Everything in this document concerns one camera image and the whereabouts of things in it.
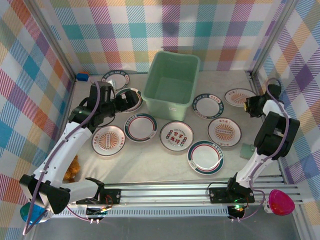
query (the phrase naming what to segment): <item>checkered fabric backdrop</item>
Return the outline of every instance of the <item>checkered fabric backdrop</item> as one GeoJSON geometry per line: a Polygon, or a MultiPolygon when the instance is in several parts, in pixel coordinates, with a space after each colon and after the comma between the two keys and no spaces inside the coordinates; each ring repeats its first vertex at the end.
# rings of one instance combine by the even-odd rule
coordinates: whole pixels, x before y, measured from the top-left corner
{"type": "Polygon", "coordinates": [[[72,82],[23,0],[0,7],[0,239],[16,240],[19,186],[55,144],[72,82]]]}
{"type": "Polygon", "coordinates": [[[280,5],[278,6],[275,14],[273,15],[272,21],[267,29],[267,31],[265,32],[262,41],[260,42],[259,48],[257,49],[254,57],[253,57],[253,61],[250,64],[249,69],[245,69],[245,70],[249,70],[252,71],[257,63],[257,60],[259,59],[262,50],[264,49],[264,47],[266,46],[267,40],[270,37],[270,34],[274,31],[276,22],[278,21],[279,17],[281,16],[281,14],[283,13],[284,7],[286,5],[288,0],[281,0],[280,5]]]}
{"type": "Polygon", "coordinates": [[[104,74],[114,69],[147,72],[160,50],[197,55],[200,70],[249,67],[258,36],[269,36],[262,26],[272,18],[272,4],[281,0],[37,2],[75,71],[104,74]]]}
{"type": "Polygon", "coordinates": [[[306,191],[305,208],[320,239],[320,0],[300,0],[258,78],[281,80],[286,111],[300,120],[283,161],[289,181],[306,191]]]}

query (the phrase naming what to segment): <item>plastic container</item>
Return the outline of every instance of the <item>plastic container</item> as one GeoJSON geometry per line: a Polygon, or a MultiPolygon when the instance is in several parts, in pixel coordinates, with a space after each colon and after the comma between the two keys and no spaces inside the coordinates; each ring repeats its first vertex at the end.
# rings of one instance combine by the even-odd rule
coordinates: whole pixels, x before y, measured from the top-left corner
{"type": "Polygon", "coordinates": [[[183,121],[192,104],[200,59],[195,55],[159,51],[151,64],[142,99],[153,117],[183,121]]]}

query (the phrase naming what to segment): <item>printed sun design on plate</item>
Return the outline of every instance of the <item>printed sun design on plate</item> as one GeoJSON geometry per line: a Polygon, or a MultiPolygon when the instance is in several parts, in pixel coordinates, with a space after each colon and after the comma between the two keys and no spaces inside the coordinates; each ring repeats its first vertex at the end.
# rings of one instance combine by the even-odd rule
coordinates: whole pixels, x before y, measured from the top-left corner
{"type": "Polygon", "coordinates": [[[114,132],[105,132],[99,138],[98,144],[103,150],[113,149],[119,143],[119,137],[114,132]]]}
{"type": "Polygon", "coordinates": [[[235,130],[232,126],[222,123],[214,128],[215,136],[222,141],[231,141],[235,137],[235,130]]]}
{"type": "Polygon", "coordinates": [[[236,104],[243,104],[246,102],[247,97],[248,96],[243,93],[235,93],[230,98],[236,104]]]}

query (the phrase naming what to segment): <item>white ceramic plate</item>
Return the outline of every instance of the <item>white ceramic plate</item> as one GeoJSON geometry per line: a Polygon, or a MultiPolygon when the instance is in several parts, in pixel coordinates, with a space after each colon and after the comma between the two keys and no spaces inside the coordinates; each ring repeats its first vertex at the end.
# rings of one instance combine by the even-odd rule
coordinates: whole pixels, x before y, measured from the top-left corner
{"type": "Polygon", "coordinates": [[[126,143],[124,131],[117,126],[106,126],[92,137],[93,150],[102,156],[111,156],[119,152],[126,143]]]}
{"type": "Polygon", "coordinates": [[[157,122],[153,116],[138,113],[129,117],[124,124],[124,133],[128,139],[142,143],[152,139],[157,132],[157,122]]]}
{"type": "Polygon", "coordinates": [[[247,98],[254,96],[256,96],[256,94],[253,91],[244,88],[235,88],[227,91],[224,98],[228,104],[243,108],[247,98]]]}
{"type": "Polygon", "coordinates": [[[138,89],[135,89],[135,88],[130,88],[129,87],[129,88],[122,89],[122,90],[118,91],[115,96],[117,97],[119,95],[122,95],[125,92],[127,92],[128,90],[135,91],[137,93],[137,95],[138,95],[139,101],[135,106],[133,106],[132,108],[130,108],[130,109],[126,110],[126,111],[123,111],[123,113],[132,113],[132,112],[138,110],[142,106],[142,104],[144,103],[143,99],[141,98],[141,92],[138,89]]]}
{"type": "Polygon", "coordinates": [[[235,121],[218,117],[208,126],[209,138],[221,147],[232,147],[241,139],[241,129],[235,121]]]}
{"type": "Polygon", "coordinates": [[[224,104],[217,96],[204,93],[193,100],[192,108],[203,119],[215,119],[223,113],[224,104]]]}
{"type": "Polygon", "coordinates": [[[115,70],[103,75],[101,81],[110,83],[114,91],[118,91],[128,85],[130,77],[125,71],[115,70]]]}
{"type": "Polygon", "coordinates": [[[217,173],[224,165],[224,154],[214,142],[203,140],[194,143],[188,150],[188,162],[199,174],[217,173]]]}
{"type": "Polygon", "coordinates": [[[186,123],[172,121],[161,129],[160,141],[165,148],[180,152],[190,147],[194,141],[194,132],[186,123]]]}

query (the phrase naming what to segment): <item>white floor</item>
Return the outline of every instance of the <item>white floor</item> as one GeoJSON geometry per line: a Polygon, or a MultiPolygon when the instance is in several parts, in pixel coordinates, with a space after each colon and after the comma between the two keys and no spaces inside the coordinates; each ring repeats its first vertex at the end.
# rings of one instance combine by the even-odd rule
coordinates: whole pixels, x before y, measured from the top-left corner
{"type": "MultiPolygon", "coordinates": [[[[130,75],[128,87],[143,90],[147,80],[146,74],[130,75]]],[[[78,81],[71,109],[74,109],[81,100],[89,96],[90,83],[78,81]]],[[[108,183],[128,183],[128,182],[151,182],[151,181],[175,181],[175,180],[200,180],[200,179],[221,179],[233,177],[248,162],[239,157],[243,143],[253,144],[256,134],[262,124],[260,118],[250,118],[249,114],[241,107],[229,105],[225,99],[225,93],[234,88],[250,89],[249,81],[242,70],[233,71],[204,71],[199,73],[196,95],[211,93],[218,96],[224,103],[224,112],[221,117],[227,117],[241,128],[241,141],[232,148],[222,148],[224,154],[224,165],[222,169],[213,175],[201,175],[195,172],[188,164],[187,150],[175,153],[164,148],[159,139],[161,128],[169,120],[156,118],[158,124],[157,134],[144,143],[136,143],[126,139],[123,149],[117,154],[104,157],[96,154],[92,149],[91,138],[83,145],[78,152],[81,171],[76,176],[76,180],[86,177],[98,179],[108,183]]],[[[112,125],[121,129],[124,128],[126,120],[136,113],[148,113],[146,103],[136,112],[118,113],[112,125]]],[[[187,123],[194,132],[194,143],[200,140],[209,140],[207,127],[210,120],[198,117],[192,107],[189,107],[185,117],[187,123]]],[[[262,175],[280,175],[278,162],[269,165],[262,175]]]]}

